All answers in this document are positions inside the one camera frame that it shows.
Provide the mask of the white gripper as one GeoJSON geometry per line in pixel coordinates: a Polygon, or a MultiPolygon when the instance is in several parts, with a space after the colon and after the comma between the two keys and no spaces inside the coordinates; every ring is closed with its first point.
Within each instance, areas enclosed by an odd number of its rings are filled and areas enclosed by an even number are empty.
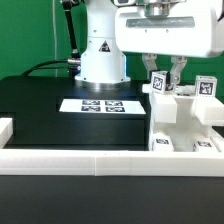
{"type": "Polygon", "coordinates": [[[141,6],[119,8],[115,16],[116,43],[123,52],[144,53],[147,78],[157,69],[156,54],[172,55],[166,89],[173,90],[180,83],[186,57],[209,58],[224,52],[224,19],[218,21],[219,7],[175,4],[165,17],[146,17],[141,6]]]}

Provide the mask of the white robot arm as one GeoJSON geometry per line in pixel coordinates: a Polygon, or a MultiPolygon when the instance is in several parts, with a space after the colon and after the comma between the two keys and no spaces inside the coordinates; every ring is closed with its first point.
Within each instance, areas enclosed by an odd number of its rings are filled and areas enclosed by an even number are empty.
{"type": "Polygon", "coordinates": [[[212,58],[224,53],[224,0],[84,0],[87,84],[127,82],[126,52],[212,58]]]}

